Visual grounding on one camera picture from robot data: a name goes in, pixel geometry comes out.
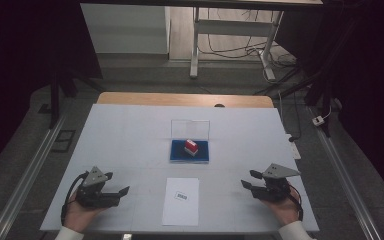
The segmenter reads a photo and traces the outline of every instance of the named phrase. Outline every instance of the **red object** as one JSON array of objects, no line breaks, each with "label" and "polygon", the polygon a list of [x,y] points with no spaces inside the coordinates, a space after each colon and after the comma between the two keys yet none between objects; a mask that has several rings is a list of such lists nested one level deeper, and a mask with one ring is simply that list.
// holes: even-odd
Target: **red object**
[{"label": "red object", "polygon": [[198,144],[188,139],[185,141],[185,150],[194,156],[198,152]]}]

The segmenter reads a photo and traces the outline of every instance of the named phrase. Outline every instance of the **white power adapter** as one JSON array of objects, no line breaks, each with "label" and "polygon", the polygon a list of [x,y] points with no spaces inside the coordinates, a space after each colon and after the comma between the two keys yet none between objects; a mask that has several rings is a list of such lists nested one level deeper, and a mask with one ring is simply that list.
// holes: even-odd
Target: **white power adapter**
[{"label": "white power adapter", "polygon": [[313,118],[313,124],[316,125],[316,126],[320,126],[324,123],[324,119],[322,118],[322,116],[318,116],[316,118]]}]

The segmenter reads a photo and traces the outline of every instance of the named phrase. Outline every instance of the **gray carpet floor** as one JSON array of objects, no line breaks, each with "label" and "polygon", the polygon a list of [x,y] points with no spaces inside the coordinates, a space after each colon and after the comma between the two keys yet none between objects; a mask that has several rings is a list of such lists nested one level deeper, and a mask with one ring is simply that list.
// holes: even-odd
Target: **gray carpet floor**
[{"label": "gray carpet floor", "polygon": [[[212,63],[200,63],[197,80],[189,79],[189,68],[187,64],[181,63],[172,66],[154,64],[147,67],[111,67],[103,68],[104,80],[96,80],[96,82],[107,91],[238,95],[252,95],[268,86],[262,77],[261,66],[258,64],[233,64],[232,66],[221,67]],[[275,73],[279,78],[287,71],[287,69],[278,69]],[[301,77],[297,76],[271,93],[276,94],[279,89],[296,84],[300,79]],[[71,103],[70,111],[61,129],[61,138],[64,134],[73,134],[72,142],[57,141],[53,144],[7,239],[54,239],[56,236],[55,233],[41,232],[39,227],[58,188],[90,108],[99,96],[96,90],[83,82],[76,80],[75,83],[79,90],[77,97],[61,99],[62,104],[68,101]],[[294,136],[298,136],[301,132],[301,138],[296,140],[296,145],[302,159],[297,160],[297,165],[302,172],[302,179],[320,227],[320,232],[311,234],[319,240],[366,239],[321,144],[317,129],[311,123],[308,107],[303,104],[302,98],[305,91],[304,89],[296,93],[296,101],[291,95],[282,99],[282,102],[275,101],[275,106],[280,111],[280,105],[282,105],[286,131]],[[44,104],[49,103],[49,87],[40,89],[32,95],[29,112],[0,155],[0,213],[48,130],[50,116],[47,113],[40,113],[40,109]],[[317,112],[318,109],[312,108],[312,111]],[[334,108],[330,123],[331,139],[384,239],[384,182],[364,153],[342,129],[337,114],[337,108]],[[138,235],[133,237],[135,238],[173,239],[175,237]],[[228,236],[197,238],[233,239]],[[87,234],[85,239],[121,239],[121,236],[91,233]]]}]

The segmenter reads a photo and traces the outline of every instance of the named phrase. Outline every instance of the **white tabletop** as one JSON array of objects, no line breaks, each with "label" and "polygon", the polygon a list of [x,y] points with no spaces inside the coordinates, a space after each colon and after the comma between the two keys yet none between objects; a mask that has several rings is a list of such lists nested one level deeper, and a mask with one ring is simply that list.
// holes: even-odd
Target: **white tabletop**
[{"label": "white tabletop", "polygon": [[[209,120],[209,164],[169,162],[171,120]],[[98,166],[113,172],[103,192],[130,186],[118,207],[101,213],[90,231],[109,233],[259,234],[279,223],[241,179],[263,186],[249,170],[271,163],[297,169],[277,109],[97,104],[92,107],[41,230],[59,230],[65,195],[74,179]],[[198,226],[163,226],[167,178],[199,179]],[[300,177],[288,180],[303,198],[304,227],[318,231]]]}]

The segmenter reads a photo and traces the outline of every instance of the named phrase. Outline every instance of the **white paper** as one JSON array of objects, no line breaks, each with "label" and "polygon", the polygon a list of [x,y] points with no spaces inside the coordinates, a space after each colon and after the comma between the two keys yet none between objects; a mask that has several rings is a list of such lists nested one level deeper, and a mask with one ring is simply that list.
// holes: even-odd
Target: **white paper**
[{"label": "white paper", "polygon": [[167,178],[163,225],[198,226],[199,179]]}]

